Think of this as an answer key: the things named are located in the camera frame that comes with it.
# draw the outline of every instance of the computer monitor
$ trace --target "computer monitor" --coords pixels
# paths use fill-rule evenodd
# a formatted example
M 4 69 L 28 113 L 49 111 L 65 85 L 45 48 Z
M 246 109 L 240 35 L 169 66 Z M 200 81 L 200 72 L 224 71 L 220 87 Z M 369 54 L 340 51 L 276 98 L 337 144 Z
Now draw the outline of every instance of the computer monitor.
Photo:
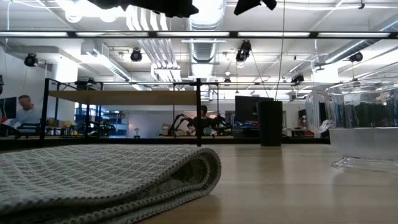
M 263 101 L 274 101 L 274 99 L 258 96 L 235 96 L 235 120 L 257 121 L 257 103 Z
M 17 118 L 17 98 L 0 99 L 1 123 L 7 119 Z

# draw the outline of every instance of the table surface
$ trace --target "table surface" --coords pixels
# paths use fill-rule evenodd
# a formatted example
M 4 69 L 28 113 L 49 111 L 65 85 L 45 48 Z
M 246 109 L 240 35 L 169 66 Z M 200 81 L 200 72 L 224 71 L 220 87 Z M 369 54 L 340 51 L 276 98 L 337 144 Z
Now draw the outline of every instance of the table surface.
M 398 176 L 332 168 L 328 145 L 211 145 L 223 165 L 212 193 L 155 223 L 398 223 Z

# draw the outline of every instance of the black speaker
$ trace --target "black speaker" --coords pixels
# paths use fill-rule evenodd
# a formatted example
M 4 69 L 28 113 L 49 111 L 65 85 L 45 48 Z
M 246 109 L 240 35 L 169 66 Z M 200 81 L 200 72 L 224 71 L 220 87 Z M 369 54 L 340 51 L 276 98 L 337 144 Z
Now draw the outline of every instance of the black speaker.
M 259 121 L 261 145 L 280 146 L 282 144 L 282 102 L 258 102 L 257 117 Z

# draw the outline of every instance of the clear plastic container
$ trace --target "clear plastic container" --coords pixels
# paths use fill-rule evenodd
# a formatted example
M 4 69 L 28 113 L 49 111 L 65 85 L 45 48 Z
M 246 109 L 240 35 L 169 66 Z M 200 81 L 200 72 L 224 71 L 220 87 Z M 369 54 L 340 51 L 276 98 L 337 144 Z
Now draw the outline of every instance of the clear plastic container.
M 314 109 L 325 102 L 327 120 L 315 126 Z M 373 78 L 335 85 L 307 96 L 307 123 L 314 133 L 329 129 L 343 155 L 339 169 L 398 173 L 398 78 Z

